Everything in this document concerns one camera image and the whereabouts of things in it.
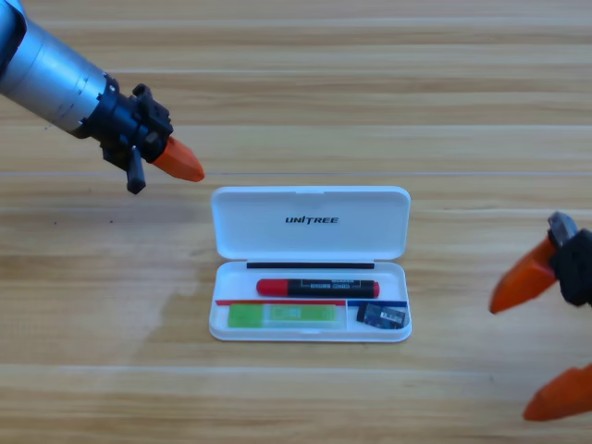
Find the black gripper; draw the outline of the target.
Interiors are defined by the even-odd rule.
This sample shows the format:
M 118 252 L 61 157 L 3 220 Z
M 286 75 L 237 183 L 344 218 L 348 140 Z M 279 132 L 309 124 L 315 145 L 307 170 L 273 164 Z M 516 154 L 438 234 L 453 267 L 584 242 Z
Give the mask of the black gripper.
M 565 213 L 549 219 L 549 236 L 499 280 L 489 311 L 497 314 L 535 299 L 559 281 L 563 299 L 591 304 L 591 231 Z M 523 412 L 527 421 L 551 421 L 591 411 L 591 364 L 572 367 L 542 387 Z
M 99 142 L 103 159 L 127 175 L 132 194 L 146 186 L 142 163 L 152 164 L 169 176 L 202 181 L 204 168 L 193 151 L 174 137 L 169 111 L 140 83 L 132 95 L 119 91 L 117 81 L 106 76 L 98 105 L 85 121 L 85 134 Z

